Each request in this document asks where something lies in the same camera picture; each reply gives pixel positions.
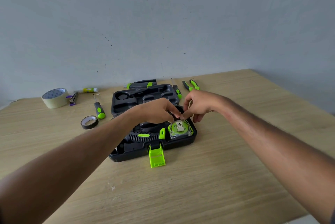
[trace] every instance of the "masking tape roll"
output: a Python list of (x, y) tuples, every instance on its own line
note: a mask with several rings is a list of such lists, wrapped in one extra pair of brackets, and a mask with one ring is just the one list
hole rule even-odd
[(68, 95), (65, 88), (56, 88), (43, 94), (42, 100), (48, 108), (59, 108), (69, 104), (69, 100), (66, 98)]

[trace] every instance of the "finger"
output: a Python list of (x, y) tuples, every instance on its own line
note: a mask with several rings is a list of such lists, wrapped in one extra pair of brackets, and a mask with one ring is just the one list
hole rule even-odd
[(168, 112), (164, 112), (165, 114), (163, 115), (164, 121), (168, 122), (174, 122), (174, 118), (172, 115), (170, 115)]
[(192, 100), (192, 95), (191, 95), (191, 92), (190, 92), (188, 95), (186, 95), (186, 98), (185, 98), (185, 101), (184, 101), (184, 105), (183, 105), (184, 111), (188, 110), (188, 106), (189, 106), (191, 100)]
[(192, 108), (189, 108), (189, 109), (186, 110), (184, 113), (182, 113), (182, 115), (180, 116), (180, 119), (181, 119), (181, 120), (186, 120), (186, 119), (189, 118), (190, 116), (193, 116)]
[(199, 115), (199, 116), (198, 116), (198, 119), (197, 119), (198, 122), (201, 122), (201, 120), (204, 118), (204, 116), (205, 116), (205, 114), (201, 114), (201, 115)]
[(198, 121), (198, 114), (195, 114), (194, 116), (193, 116), (193, 122), (194, 123), (196, 123), (197, 121)]
[(180, 115), (181, 115), (181, 112), (169, 101), (166, 104), (166, 110), (173, 113), (174, 116), (177, 117), (177, 118), (179, 118)]

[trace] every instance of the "white wall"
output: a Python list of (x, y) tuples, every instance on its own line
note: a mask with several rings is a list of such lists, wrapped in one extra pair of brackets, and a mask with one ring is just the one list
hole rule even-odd
[(0, 1), (2, 103), (252, 68), (335, 111), (335, 0)]

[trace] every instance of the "forearm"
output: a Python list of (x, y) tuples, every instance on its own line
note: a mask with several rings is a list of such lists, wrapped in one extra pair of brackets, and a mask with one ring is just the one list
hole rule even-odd
[(319, 222), (335, 207), (335, 162), (312, 146), (222, 98), (221, 113), (283, 186)]
[(139, 119), (129, 110), (5, 177), (0, 181), (4, 223), (42, 223), (138, 123)]

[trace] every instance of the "hand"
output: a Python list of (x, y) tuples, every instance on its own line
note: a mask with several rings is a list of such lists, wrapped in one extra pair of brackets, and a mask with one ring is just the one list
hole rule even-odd
[(142, 122), (150, 122), (153, 124), (160, 124), (165, 121), (174, 122), (173, 116), (167, 111), (170, 111), (177, 118), (181, 115), (179, 110), (165, 98), (137, 105), (130, 110), (138, 115), (139, 124)]
[(186, 96), (184, 113), (180, 116), (180, 119), (185, 120), (193, 116), (194, 123), (200, 122), (205, 114), (217, 111), (222, 98), (221, 95), (215, 93), (194, 89)]

